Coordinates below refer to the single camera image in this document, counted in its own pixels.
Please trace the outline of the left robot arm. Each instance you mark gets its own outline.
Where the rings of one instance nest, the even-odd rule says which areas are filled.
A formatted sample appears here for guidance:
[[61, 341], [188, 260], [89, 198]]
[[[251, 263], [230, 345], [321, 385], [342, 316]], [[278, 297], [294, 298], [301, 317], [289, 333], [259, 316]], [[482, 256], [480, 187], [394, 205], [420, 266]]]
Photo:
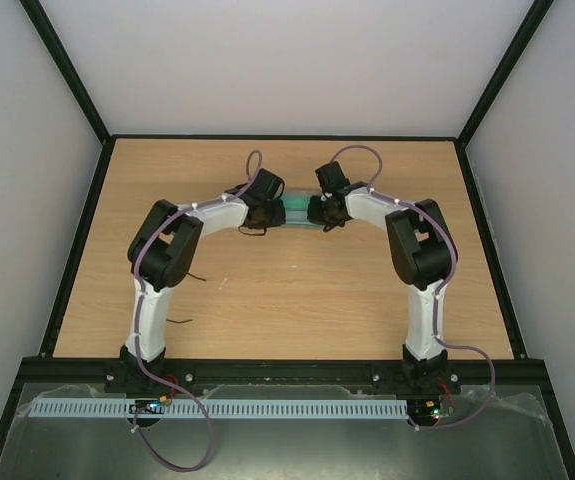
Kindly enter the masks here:
[[175, 288], [188, 276], [199, 241], [227, 229], [266, 231], [285, 223], [285, 182], [260, 168], [247, 183], [200, 203], [157, 201], [129, 249], [135, 300], [120, 352], [123, 383], [151, 390], [162, 380], [165, 329]]

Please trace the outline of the grey leather glasses case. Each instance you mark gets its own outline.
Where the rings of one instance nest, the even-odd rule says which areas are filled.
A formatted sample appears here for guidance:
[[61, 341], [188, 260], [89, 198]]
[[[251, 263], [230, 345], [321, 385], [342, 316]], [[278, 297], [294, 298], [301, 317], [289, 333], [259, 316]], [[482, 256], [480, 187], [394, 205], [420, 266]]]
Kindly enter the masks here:
[[317, 228], [317, 225], [308, 219], [308, 207], [312, 190], [288, 189], [282, 196], [283, 207], [285, 209], [284, 227], [294, 228]]

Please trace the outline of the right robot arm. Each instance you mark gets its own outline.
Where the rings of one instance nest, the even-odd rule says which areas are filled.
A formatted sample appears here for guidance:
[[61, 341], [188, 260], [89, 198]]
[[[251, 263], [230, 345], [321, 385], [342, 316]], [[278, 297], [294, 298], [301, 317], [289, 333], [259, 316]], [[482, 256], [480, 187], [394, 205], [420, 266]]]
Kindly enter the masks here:
[[402, 377], [410, 390], [427, 390], [447, 368], [444, 293], [458, 260], [438, 204], [432, 199], [404, 201], [364, 182], [352, 183], [336, 161], [315, 174], [321, 193], [309, 200], [310, 222], [330, 231], [358, 219], [386, 231], [394, 270], [408, 286]]

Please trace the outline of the black sunglasses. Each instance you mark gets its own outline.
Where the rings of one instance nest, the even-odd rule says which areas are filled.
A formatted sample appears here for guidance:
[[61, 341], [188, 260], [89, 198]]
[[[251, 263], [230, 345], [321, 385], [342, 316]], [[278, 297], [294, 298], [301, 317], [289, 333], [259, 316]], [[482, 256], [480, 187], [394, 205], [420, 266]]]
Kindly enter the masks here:
[[197, 285], [189, 287], [185, 282], [176, 291], [173, 305], [167, 314], [168, 323], [180, 325], [206, 317], [210, 278], [193, 273], [189, 273], [188, 278], [196, 281]]

